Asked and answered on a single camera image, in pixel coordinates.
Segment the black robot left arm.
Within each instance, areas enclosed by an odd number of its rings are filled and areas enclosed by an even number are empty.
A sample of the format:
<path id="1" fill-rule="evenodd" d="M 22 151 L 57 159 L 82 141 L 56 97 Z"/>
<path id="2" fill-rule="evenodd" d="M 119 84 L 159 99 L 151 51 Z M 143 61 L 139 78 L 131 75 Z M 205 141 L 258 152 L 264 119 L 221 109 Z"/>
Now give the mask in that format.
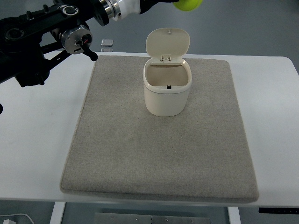
<path id="1" fill-rule="evenodd" d="M 43 85 L 50 71 L 72 54 L 98 59 L 87 21 L 101 26 L 121 16 L 115 0 L 55 0 L 52 6 L 0 21 L 0 81 Z"/>

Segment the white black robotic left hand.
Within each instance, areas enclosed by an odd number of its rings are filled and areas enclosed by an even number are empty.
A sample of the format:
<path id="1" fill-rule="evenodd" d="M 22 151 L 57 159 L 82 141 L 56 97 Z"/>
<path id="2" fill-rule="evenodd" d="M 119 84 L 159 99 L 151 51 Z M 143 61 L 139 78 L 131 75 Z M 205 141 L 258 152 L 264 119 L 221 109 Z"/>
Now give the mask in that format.
<path id="1" fill-rule="evenodd" d="M 175 3 L 178 0 L 118 0 L 116 15 L 125 18 L 129 14 L 143 14 L 158 3 Z"/>

